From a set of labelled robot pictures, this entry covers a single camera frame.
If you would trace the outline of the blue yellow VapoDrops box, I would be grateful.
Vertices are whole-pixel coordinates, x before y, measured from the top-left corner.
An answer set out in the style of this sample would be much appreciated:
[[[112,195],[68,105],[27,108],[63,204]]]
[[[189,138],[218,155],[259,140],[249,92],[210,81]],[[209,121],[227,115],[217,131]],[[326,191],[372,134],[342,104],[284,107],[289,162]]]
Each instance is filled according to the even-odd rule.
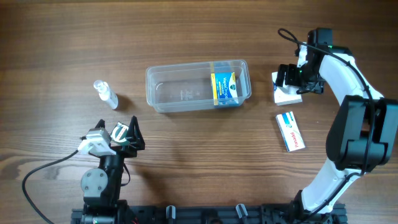
[[[211,90],[214,106],[232,107],[239,104],[236,74],[227,63],[211,62]]]

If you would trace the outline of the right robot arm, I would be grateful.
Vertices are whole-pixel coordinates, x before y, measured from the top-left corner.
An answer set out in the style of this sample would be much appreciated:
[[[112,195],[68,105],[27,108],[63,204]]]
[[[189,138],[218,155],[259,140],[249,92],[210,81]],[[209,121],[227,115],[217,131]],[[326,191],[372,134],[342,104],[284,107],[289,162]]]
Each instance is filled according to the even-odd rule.
[[[321,94],[329,85],[339,110],[326,138],[326,161],[313,181],[284,204],[260,206],[263,223],[346,223],[338,202],[344,191],[375,167],[386,164],[397,132],[397,101],[385,98],[365,79],[350,49],[333,43],[333,32],[317,28],[297,42],[296,64],[282,64],[276,86],[299,95]]]

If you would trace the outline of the white red Panadol box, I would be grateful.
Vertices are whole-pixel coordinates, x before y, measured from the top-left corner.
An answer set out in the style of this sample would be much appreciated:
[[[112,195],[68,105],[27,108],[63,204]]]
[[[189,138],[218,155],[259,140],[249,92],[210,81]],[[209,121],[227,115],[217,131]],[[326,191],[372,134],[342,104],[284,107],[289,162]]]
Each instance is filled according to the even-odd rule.
[[[286,149],[288,152],[305,148],[302,135],[297,126],[297,121],[292,111],[278,114],[276,117],[277,124],[281,131]]]

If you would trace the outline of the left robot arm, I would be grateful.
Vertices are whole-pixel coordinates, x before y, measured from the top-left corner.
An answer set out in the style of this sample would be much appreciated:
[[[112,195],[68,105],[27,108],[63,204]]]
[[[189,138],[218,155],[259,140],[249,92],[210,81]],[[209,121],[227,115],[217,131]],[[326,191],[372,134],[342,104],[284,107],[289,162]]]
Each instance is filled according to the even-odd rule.
[[[81,178],[84,206],[72,211],[72,223],[138,223],[135,213],[126,200],[119,198],[123,172],[128,169],[126,158],[137,156],[145,149],[137,118],[133,116],[126,133],[127,145],[112,146],[111,135],[105,129],[105,121],[99,120],[95,128],[90,129],[81,138],[78,152],[99,159],[99,166],[86,171]]]

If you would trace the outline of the white medicine box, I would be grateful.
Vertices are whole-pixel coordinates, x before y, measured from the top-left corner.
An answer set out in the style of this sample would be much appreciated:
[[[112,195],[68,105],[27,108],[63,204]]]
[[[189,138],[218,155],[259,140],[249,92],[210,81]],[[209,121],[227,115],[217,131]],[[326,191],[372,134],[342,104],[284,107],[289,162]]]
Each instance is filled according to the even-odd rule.
[[[274,103],[277,106],[301,103],[302,96],[296,93],[298,90],[296,86],[287,86],[283,84],[283,86],[280,87],[276,85],[277,74],[277,72],[272,73]]]

